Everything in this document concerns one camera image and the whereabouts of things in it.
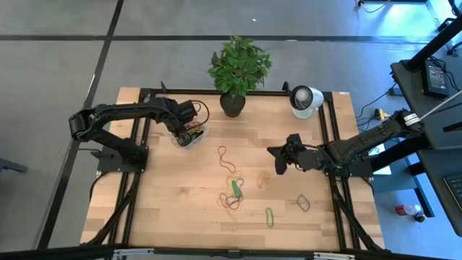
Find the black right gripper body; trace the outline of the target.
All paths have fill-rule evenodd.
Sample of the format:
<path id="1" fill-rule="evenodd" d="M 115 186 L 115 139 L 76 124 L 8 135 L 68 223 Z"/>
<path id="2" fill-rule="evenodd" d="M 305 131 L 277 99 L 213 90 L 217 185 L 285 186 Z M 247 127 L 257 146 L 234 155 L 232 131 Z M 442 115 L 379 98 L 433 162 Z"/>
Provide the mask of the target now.
<path id="1" fill-rule="evenodd" d="M 289 144 L 287 163 L 299 170 L 322 170 L 325 166 L 323 154 L 319 149 L 307 148 L 302 144 Z"/>

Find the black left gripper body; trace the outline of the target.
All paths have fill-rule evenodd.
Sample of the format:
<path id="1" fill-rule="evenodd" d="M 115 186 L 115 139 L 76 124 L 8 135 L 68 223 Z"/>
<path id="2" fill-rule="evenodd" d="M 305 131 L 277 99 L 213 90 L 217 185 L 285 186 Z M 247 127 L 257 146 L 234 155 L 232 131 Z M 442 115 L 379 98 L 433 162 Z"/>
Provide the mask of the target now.
<path id="1" fill-rule="evenodd" d="M 174 136 L 180 136 L 185 131 L 183 112 L 186 108 L 186 103 L 178 103 L 174 99 L 160 97 L 159 104 L 161 114 L 159 115 L 158 123 L 164 123 L 167 130 Z"/>

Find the clear plastic bin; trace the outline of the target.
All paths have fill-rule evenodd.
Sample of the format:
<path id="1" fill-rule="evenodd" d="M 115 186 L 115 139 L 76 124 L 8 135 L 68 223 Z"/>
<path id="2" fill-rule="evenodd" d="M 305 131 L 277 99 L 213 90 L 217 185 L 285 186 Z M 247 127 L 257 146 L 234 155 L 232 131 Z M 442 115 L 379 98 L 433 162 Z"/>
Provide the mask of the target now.
<path id="1" fill-rule="evenodd" d="M 170 143 L 174 146 L 174 147 L 177 147 L 177 148 L 181 148 L 181 149 L 185 149 L 185 150 L 190 150 L 190 149 L 193 149 L 194 147 L 199 147 L 200 145 L 202 145 L 205 141 L 206 141 L 206 137 L 209 133 L 209 130 L 208 128 L 206 127 L 205 124 L 201 125 L 198 121 L 194 120 L 190 123 L 187 123 L 186 126 L 191 126 L 192 129 L 200 129 L 200 130 L 204 130 L 204 134 L 199 137 L 198 139 L 190 142 L 188 140 L 188 145 L 185 146 L 185 147 L 180 147 L 176 141 L 176 138 L 177 137 L 174 137 L 172 136 L 170 138 Z"/>

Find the red rubber band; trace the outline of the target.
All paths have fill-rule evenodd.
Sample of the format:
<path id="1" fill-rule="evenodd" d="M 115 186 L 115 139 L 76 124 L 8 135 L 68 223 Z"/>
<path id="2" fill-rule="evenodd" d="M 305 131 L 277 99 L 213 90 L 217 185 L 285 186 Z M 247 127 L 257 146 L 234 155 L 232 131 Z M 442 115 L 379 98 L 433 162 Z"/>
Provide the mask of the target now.
<path id="1" fill-rule="evenodd" d="M 233 163 L 224 160 L 224 156 L 227 152 L 226 146 L 219 146 L 217 148 L 217 153 L 219 155 L 219 165 L 225 169 L 227 169 L 230 173 L 236 172 L 236 167 Z"/>
<path id="2" fill-rule="evenodd" d="M 243 196 L 228 196 L 225 193 L 221 193 L 218 198 L 218 202 L 221 206 L 223 206 L 225 209 L 231 210 L 238 209 L 242 200 Z"/>

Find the dark blue rubber band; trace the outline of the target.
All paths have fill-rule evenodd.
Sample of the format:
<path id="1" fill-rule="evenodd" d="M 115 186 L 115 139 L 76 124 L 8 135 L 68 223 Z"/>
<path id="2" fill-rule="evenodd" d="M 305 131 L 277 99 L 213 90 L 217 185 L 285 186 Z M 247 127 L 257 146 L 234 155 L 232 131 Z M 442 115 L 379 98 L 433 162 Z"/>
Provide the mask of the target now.
<path id="1" fill-rule="evenodd" d="M 300 194 L 296 200 L 296 205 L 303 211 L 307 212 L 310 209 L 309 200 L 303 195 Z"/>

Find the white paper sheet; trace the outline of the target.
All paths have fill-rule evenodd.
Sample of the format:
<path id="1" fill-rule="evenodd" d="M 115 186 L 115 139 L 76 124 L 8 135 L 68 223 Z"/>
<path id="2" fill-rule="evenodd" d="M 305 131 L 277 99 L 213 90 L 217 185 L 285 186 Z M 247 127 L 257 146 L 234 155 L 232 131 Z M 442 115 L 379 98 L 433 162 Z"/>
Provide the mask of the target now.
<path id="1" fill-rule="evenodd" d="M 377 147 L 372 148 L 369 152 L 368 155 L 370 157 L 379 155 L 381 152 L 385 151 L 385 146 L 384 144 L 379 144 Z M 376 170 L 373 172 L 374 176 L 389 176 L 391 174 L 391 169 L 389 166 L 386 166 L 384 168 L 381 168 L 380 170 Z"/>

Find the green potted plant black pot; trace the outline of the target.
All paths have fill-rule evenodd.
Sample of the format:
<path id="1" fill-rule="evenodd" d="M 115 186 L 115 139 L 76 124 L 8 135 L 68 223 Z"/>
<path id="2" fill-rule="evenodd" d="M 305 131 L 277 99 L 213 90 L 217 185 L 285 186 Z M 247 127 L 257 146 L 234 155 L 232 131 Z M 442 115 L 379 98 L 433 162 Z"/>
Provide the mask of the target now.
<path id="1" fill-rule="evenodd" d="M 272 61 L 270 53 L 253 44 L 253 39 L 233 35 L 211 57 L 207 74 L 222 94 L 219 103 L 225 115 L 235 118 L 244 109 L 246 95 L 264 85 Z"/>

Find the black rig bar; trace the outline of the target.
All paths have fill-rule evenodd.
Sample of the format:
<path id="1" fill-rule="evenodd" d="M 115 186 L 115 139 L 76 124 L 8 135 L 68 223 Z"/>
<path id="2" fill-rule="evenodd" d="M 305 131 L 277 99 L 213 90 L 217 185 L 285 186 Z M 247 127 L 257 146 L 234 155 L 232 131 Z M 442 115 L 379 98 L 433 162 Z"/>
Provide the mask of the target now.
<path id="1" fill-rule="evenodd" d="M 130 247 L 120 243 L 105 245 L 84 244 L 63 248 L 0 252 L 0 260 L 95 260 L 108 257 L 138 255 L 221 256 L 227 259 L 241 259 L 243 257 L 287 257 L 309 260 L 447 260 L 392 253 L 390 251 L 367 251 L 360 249 L 344 249 L 340 251 L 288 251 L 222 248 L 144 248 Z"/>

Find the red-labelled plastic bottle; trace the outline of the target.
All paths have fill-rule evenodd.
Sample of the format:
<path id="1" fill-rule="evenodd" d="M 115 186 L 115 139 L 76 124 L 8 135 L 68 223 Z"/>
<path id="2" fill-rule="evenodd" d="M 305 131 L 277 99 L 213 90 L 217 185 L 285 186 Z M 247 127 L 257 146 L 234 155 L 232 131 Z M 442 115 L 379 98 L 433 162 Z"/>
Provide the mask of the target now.
<path id="1" fill-rule="evenodd" d="M 424 222 L 427 219 L 422 207 L 418 204 L 402 204 L 395 206 L 395 212 L 400 216 L 412 216 L 417 222 Z"/>

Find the black desk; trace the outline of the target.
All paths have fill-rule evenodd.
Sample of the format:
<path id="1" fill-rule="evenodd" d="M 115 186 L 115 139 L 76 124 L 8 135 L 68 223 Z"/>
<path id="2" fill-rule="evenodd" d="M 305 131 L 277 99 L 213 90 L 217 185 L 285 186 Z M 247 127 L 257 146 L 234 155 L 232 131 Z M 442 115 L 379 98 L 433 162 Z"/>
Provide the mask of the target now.
<path id="1" fill-rule="evenodd" d="M 424 122 L 429 148 L 417 151 L 417 156 L 455 234 L 462 237 L 462 211 L 443 180 L 462 173 L 462 88 L 450 88 L 452 100 L 444 103 L 423 95 L 422 75 L 406 70 L 401 62 L 391 64 L 391 74 L 411 110 Z"/>

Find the black power adapter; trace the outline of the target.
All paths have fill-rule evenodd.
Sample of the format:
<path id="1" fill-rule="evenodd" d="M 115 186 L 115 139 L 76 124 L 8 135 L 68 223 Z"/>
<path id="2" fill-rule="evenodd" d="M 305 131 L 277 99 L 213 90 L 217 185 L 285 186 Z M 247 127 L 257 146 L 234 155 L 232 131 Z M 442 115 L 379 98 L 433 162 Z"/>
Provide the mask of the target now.
<path id="1" fill-rule="evenodd" d="M 443 67 L 437 61 L 427 60 L 422 68 L 423 95 L 444 99 L 449 96 Z"/>

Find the black stand pole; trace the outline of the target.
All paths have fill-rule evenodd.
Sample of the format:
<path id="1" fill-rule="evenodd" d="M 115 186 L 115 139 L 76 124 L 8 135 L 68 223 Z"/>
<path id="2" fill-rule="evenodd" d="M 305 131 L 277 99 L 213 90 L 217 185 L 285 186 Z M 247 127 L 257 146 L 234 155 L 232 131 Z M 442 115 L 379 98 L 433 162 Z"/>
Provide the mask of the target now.
<path id="1" fill-rule="evenodd" d="M 404 68 L 414 72 L 429 59 L 433 54 L 440 50 L 446 43 L 462 31 L 462 14 L 457 16 L 441 32 L 439 32 L 423 49 L 409 60 L 401 60 Z"/>

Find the grey chair leg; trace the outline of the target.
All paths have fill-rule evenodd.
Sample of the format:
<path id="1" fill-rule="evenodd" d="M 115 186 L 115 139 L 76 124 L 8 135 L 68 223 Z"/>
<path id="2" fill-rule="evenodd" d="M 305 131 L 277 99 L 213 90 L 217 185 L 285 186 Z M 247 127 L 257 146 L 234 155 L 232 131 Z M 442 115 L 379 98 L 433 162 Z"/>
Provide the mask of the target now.
<path id="1" fill-rule="evenodd" d="M 27 166 L 0 158 L 0 173 L 3 170 L 13 170 L 18 173 L 24 173 L 27 171 Z"/>

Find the black chair base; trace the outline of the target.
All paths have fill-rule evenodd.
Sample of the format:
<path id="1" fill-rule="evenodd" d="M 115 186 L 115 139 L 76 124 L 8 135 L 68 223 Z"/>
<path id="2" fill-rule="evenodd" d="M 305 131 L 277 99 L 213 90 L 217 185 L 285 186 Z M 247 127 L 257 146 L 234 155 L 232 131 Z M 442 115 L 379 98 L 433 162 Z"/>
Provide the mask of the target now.
<path id="1" fill-rule="evenodd" d="M 451 7 L 451 12 L 453 13 L 453 17 L 446 18 L 437 28 L 438 32 L 442 32 L 451 22 L 453 22 L 456 17 L 462 15 L 462 0 L 448 0 L 448 3 Z M 457 56 L 457 50 L 462 48 L 462 40 L 456 43 L 453 47 L 449 48 L 447 54 L 449 56 Z"/>

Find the black aluminium table frame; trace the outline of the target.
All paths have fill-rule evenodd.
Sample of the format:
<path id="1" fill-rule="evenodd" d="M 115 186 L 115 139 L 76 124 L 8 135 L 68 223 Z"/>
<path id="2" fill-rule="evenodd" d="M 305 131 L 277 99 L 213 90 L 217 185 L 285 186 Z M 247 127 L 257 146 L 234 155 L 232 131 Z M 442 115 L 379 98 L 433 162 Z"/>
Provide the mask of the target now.
<path id="1" fill-rule="evenodd" d="M 288 94 L 278 90 L 250 94 L 237 118 L 223 113 L 215 90 L 157 89 L 154 94 L 204 102 L 199 119 L 209 133 L 199 147 L 181 149 L 170 143 L 164 126 L 141 122 L 137 136 L 149 146 L 147 167 L 140 176 L 135 202 L 112 234 L 113 242 L 151 248 L 288 251 L 360 247 L 347 219 L 334 206 L 327 175 L 293 167 L 277 175 L 274 158 L 266 150 L 284 144 L 292 133 L 307 144 L 354 136 L 357 127 L 349 93 L 327 92 L 323 108 L 307 120 L 293 115 Z M 243 200 L 232 212 L 237 231 L 231 231 L 230 218 L 217 205 L 219 195 L 227 194 L 230 174 L 219 165 L 219 146 L 226 146 L 224 160 L 233 163 L 245 180 Z M 261 171 L 271 176 L 270 190 L 257 187 Z M 310 202 L 307 212 L 296 205 L 300 194 Z M 274 212 L 272 228 L 266 226 L 267 207 Z"/>

